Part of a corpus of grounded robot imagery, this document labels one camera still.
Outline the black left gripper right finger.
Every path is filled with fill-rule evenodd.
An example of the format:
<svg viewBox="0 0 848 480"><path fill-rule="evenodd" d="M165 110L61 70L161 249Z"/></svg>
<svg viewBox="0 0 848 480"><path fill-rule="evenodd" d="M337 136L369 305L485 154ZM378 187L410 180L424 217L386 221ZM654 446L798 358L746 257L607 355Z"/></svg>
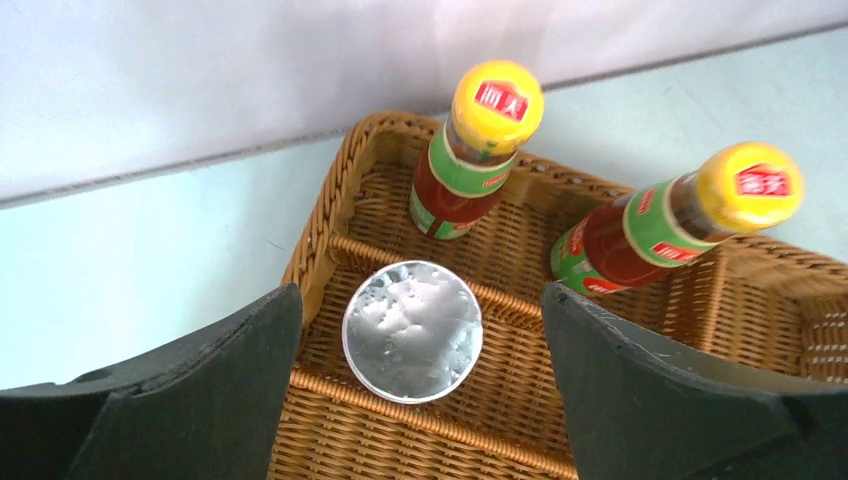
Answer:
<svg viewBox="0 0 848 480"><path fill-rule="evenodd" d="M743 366L560 283L542 298L582 479L843 479L847 390Z"/></svg>

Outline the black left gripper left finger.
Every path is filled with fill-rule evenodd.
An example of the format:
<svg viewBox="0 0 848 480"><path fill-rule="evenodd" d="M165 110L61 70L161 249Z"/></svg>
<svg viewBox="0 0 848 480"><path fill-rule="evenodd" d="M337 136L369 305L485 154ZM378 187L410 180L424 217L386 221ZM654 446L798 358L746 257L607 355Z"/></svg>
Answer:
<svg viewBox="0 0 848 480"><path fill-rule="evenodd" d="M293 284L65 384L1 394L5 479L263 479L300 340Z"/></svg>

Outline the clear-lid white spice jar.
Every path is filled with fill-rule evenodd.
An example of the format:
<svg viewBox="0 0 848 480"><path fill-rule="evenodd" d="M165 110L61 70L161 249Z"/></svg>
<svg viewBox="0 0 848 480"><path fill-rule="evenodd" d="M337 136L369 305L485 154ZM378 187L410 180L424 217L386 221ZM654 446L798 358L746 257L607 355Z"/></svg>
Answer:
<svg viewBox="0 0 848 480"><path fill-rule="evenodd" d="M443 398L471 373L483 313L468 284L423 260L387 265L352 295L341 340L354 376L372 393L414 405Z"/></svg>

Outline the red sauce bottle yellow cap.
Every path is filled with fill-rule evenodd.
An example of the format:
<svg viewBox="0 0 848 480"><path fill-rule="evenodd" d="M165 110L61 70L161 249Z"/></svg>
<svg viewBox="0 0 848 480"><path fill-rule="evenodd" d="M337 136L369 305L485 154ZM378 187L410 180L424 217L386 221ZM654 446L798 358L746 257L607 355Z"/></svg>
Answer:
<svg viewBox="0 0 848 480"><path fill-rule="evenodd" d="M429 238L467 234L498 203L521 147L545 109L536 77L509 60L472 67L415 168L410 218Z"/></svg>

